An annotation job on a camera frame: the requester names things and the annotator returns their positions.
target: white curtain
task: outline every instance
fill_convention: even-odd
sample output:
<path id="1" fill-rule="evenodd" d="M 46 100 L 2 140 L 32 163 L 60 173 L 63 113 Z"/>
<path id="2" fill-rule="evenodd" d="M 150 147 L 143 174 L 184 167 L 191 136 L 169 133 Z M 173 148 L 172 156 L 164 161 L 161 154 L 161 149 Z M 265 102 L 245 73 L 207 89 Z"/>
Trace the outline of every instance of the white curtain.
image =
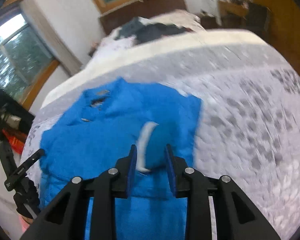
<path id="1" fill-rule="evenodd" d="M 61 62 L 63 67 L 68 70 L 71 75 L 78 73 L 82 63 L 63 43 L 36 2 L 34 0 L 23 0 L 20 2 L 20 8 L 25 14 L 29 24 L 45 41 L 53 55 Z"/>

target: blue fabric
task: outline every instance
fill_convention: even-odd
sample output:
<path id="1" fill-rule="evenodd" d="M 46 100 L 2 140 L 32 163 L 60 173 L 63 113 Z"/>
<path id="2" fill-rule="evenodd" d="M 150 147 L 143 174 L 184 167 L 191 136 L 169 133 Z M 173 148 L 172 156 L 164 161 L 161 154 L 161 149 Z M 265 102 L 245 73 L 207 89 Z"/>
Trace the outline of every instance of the blue fabric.
<path id="1" fill-rule="evenodd" d="M 101 97 L 106 97 L 105 101 L 92 107 L 91 101 Z M 155 147 L 155 138 L 171 129 L 174 130 L 171 136 L 174 136 L 175 155 L 185 158 L 192 166 L 200 104 L 198 98 L 183 97 L 160 84 L 127 83 L 123 79 L 84 91 L 42 135 L 41 148 L 45 156 L 40 159 L 41 207 L 46 206 L 72 177 L 97 177 L 113 167 L 117 159 L 127 156 L 141 128 L 149 121 L 162 127 L 150 138 L 146 150 L 146 160 L 151 166 L 162 164 L 163 149 L 160 151 L 164 138 L 158 139 L 159 147 Z M 116 199 L 115 204 L 118 240 L 184 239 L 186 199 L 173 198 L 164 168 L 147 175 L 136 172 L 131 197 Z M 90 214 L 91 208 L 86 239 L 89 238 Z"/>

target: round metal pin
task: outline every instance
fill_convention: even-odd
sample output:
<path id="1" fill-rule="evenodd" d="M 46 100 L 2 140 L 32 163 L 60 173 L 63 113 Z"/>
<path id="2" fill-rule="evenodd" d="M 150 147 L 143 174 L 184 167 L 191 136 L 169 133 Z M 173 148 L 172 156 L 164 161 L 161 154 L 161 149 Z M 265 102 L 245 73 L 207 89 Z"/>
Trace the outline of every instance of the round metal pin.
<path id="1" fill-rule="evenodd" d="M 74 184 L 78 184 L 79 182 L 81 182 L 81 178 L 80 177 L 74 177 L 72 178 L 71 182 L 74 183 Z"/>
<path id="2" fill-rule="evenodd" d="M 187 174 L 192 174 L 192 173 L 194 173 L 194 168 L 191 168 L 191 167 L 185 168 L 185 173 L 187 173 Z"/>
<path id="3" fill-rule="evenodd" d="M 229 181 L 231 181 L 231 178 L 229 176 L 225 175 L 225 176 L 221 177 L 221 180 L 225 183 L 228 183 Z"/>
<path id="4" fill-rule="evenodd" d="M 111 174 L 111 175 L 117 174 L 118 173 L 118 169 L 111 168 L 111 169 L 108 170 L 108 173 Z"/>

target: wooden headboard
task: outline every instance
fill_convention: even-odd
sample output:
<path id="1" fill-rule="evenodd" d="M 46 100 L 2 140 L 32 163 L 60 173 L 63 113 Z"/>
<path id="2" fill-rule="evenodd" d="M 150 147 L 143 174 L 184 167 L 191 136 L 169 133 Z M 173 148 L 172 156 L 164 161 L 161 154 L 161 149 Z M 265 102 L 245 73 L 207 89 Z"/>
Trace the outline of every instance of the wooden headboard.
<path id="1" fill-rule="evenodd" d="M 113 29 L 129 22 L 133 19 L 133 17 L 151 18 L 176 9 L 186 10 L 185 1 L 139 0 L 103 15 L 99 18 L 99 20 L 106 35 L 109 35 Z"/>

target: mattress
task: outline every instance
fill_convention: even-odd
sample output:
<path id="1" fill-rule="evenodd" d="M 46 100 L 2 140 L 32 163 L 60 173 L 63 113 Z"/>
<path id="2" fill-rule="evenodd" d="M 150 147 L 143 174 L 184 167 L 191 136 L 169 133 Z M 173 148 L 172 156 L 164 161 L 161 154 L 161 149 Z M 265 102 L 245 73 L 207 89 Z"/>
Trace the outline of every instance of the mattress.
<path id="1" fill-rule="evenodd" d="M 119 76 L 201 98 L 195 168 L 213 178 L 231 176 L 281 239 L 290 239 L 300 225 L 300 77 L 273 47 L 246 30 L 185 33 L 103 62 L 92 59 L 48 94 L 21 161 L 39 148 L 43 131 L 83 90 Z M 28 177 L 39 187 L 38 163 Z"/>

